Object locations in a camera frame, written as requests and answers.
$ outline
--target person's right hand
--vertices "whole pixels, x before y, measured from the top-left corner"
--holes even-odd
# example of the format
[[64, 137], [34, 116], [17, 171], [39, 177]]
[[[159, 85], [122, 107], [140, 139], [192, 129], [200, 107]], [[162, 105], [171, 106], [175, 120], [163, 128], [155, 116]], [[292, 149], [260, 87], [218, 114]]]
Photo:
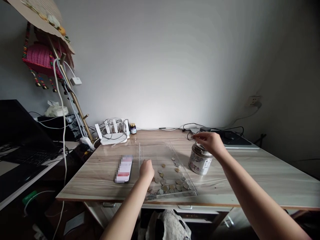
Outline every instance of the person's right hand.
[[228, 152], [223, 145], [220, 135], [214, 132], [200, 132], [193, 135], [193, 139], [200, 143], [214, 157]]
[[149, 184], [152, 181], [153, 176], [154, 169], [152, 167], [151, 159], [143, 160], [143, 163], [140, 166], [140, 178], [144, 179]]

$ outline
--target desk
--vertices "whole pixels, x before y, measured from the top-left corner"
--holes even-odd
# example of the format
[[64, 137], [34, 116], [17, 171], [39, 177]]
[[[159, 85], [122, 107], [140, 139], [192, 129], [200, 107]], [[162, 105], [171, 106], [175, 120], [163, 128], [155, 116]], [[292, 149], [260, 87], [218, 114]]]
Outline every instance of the desk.
[[[66, 142], [66, 147], [70, 150], [70, 152], [75, 149], [79, 145], [79, 142]], [[58, 156], [57, 158], [44, 162], [42, 165], [47, 165], [43, 171], [41, 171], [37, 176], [35, 176], [33, 179], [31, 179], [29, 182], [24, 184], [22, 187], [20, 187], [17, 191], [12, 193], [9, 197], [7, 197], [5, 200], [3, 200], [0, 203], [0, 211], [7, 206], [11, 201], [13, 201], [16, 197], [18, 197], [23, 191], [25, 191], [28, 187], [30, 187], [33, 183], [35, 183], [39, 178], [41, 178], [43, 175], [45, 175], [51, 168], [53, 168], [55, 165], [57, 165], [61, 160], [63, 159], [63, 155]], [[17, 163], [11, 163], [11, 162], [0, 162], [0, 176], [2, 174], [5, 174], [6, 172], [9, 172], [11, 169], [17, 167], [19, 164]]]
[[[187, 133], [180, 130], [140, 130], [136, 135], [130, 135], [128, 142], [121, 146], [117, 145], [117, 148], [101, 145], [56, 198], [85, 202], [97, 219], [101, 214], [95, 212], [99, 202], [112, 202], [119, 206], [133, 186], [133, 183], [114, 183], [118, 158], [114, 159], [112, 156], [133, 154], [130, 152], [131, 146], [139, 142], [169, 140], [193, 181], [198, 196], [147, 202], [143, 207], [182, 209], [185, 206], [185, 208], [191, 208], [192, 211], [205, 212], [210, 209], [216, 212], [228, 212], [232, 208], [240, 208], [218, 161], [212, 161], [208, 174], [205, 176], [197, 175], [188, 168], [191, 146], [194, 141], [188, 141], [186, 136]], [[320, 210], [320, 182], [318, 180], [262, 149], [228, 149], [228, 151], [283, 208]], [[132, 171], [132, 178], [137, 179], [137, 169], [132, 169]]]

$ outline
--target hat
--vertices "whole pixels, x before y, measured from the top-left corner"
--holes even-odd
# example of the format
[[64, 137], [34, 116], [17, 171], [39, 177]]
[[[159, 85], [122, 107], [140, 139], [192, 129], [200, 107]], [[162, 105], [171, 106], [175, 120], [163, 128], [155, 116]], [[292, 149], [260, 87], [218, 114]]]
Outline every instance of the hat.
[[61, 13], [53, 0], [7, 0], [28, 22], [63, 40], [65, 49], [74, 54], [62, 26]]

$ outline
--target smartphone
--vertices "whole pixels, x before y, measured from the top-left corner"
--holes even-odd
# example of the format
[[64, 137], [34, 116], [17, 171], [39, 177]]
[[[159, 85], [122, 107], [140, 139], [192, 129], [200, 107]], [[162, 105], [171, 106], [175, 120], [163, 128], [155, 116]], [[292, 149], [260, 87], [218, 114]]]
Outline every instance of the smartphone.
[[130, 180], [132, 169], [133, 155], [122, 155], [117, 174], [115, 175], [115, 183], [127, 183]]

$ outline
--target acrylic tray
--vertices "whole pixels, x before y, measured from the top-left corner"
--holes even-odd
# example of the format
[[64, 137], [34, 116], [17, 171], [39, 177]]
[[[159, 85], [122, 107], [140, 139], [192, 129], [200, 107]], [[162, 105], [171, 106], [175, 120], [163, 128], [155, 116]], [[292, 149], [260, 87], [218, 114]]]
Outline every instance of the acrylic tray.
[[144, 159], [152, 160], [152, 166], [155, 172], [145, 201], [198, 195], [193, 182], [183, 164], [180, 162], [170, 141], [140, 143], [139, 168]]

